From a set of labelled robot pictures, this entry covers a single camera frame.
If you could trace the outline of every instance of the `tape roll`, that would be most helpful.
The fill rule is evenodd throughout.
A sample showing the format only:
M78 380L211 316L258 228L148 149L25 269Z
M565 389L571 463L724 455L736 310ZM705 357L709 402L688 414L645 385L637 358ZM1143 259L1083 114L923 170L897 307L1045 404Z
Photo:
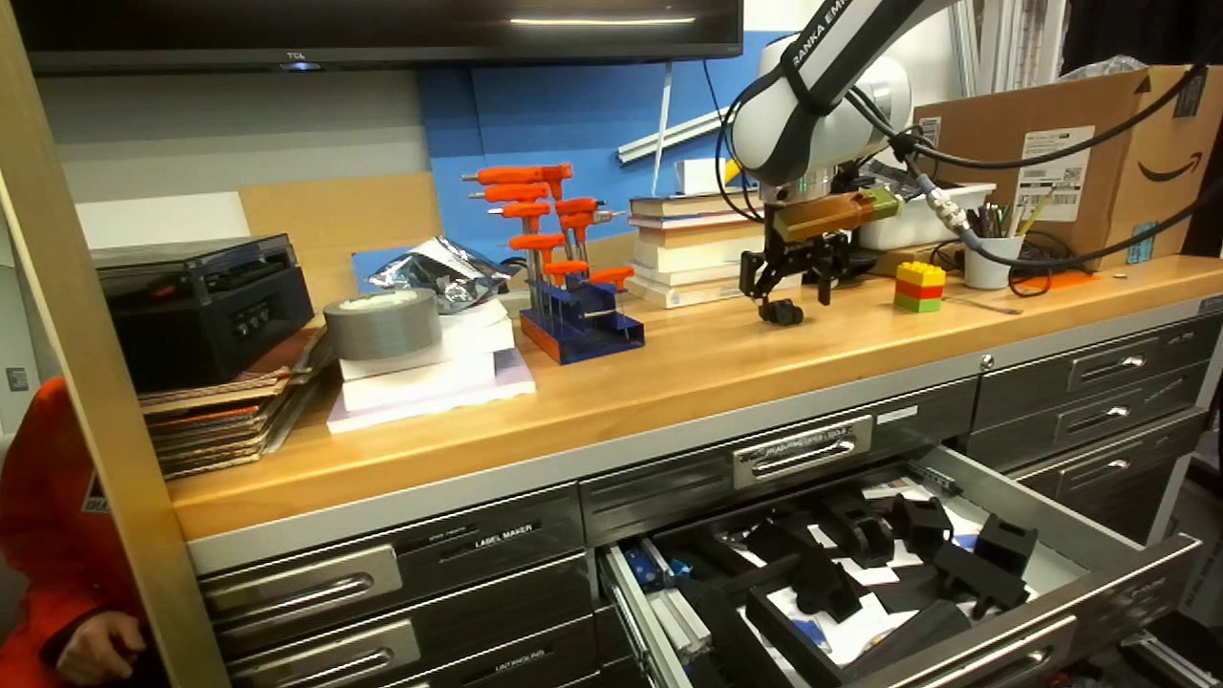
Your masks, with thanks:
M327 310L341 358L393 358L440 343L440 314L431 293L385 291L338 304Z

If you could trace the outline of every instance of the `open drawer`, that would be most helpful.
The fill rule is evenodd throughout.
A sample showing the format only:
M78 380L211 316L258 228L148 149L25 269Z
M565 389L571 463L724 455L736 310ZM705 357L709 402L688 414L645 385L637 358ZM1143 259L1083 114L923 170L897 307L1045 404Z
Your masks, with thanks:
M979 688L1037 686L1165 617L1197 546L1143 552L932 449L606 546L602 586L665 688Z

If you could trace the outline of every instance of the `blue wall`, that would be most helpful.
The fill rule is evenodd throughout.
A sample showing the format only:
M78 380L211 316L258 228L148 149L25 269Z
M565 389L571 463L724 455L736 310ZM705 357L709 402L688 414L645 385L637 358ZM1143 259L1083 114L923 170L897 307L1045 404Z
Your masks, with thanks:
M747 35L741 58L674 60L674 114L683 121L727 106L757 73L762 45L775 35ZM565 194L598 194L617 222L593 237L629 235L629 200L651 194L654 157L620 163L617 149L658 130L665 65L483 65L483 68L421 68L421 114L430 174L440 194L445 235L487 254L509 255L520 227L490 218L490 202L476 200L469 174L495 163L575 163ZM715 133L665 149L658 193L677 193L683 157L711 157Z

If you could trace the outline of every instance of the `wooden countertop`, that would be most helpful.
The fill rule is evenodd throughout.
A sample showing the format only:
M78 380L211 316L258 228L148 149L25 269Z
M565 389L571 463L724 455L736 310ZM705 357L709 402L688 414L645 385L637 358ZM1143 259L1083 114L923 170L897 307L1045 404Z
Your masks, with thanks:
M184 537L204 541L1212 293L1223 293L1223 265L1179 255L1045 299L957 286L939 314L897 314L890 279L872 279L839 291L834 307L797 293L808 310L798 330L762 327L747 299L695 310L629 304L645 323L637 351L557 369L520 343L533 398L346 437L330 437L332 398L321 398L283 453L171 481L171 501Z

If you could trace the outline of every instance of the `person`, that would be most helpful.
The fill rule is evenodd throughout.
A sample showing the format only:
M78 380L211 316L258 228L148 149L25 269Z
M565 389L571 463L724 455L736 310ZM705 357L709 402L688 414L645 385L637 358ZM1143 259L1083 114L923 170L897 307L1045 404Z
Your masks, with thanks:
M141 600L106 518L65 380L37 385L0 465L0 553L28 579L0 686L125 686L148 655Z

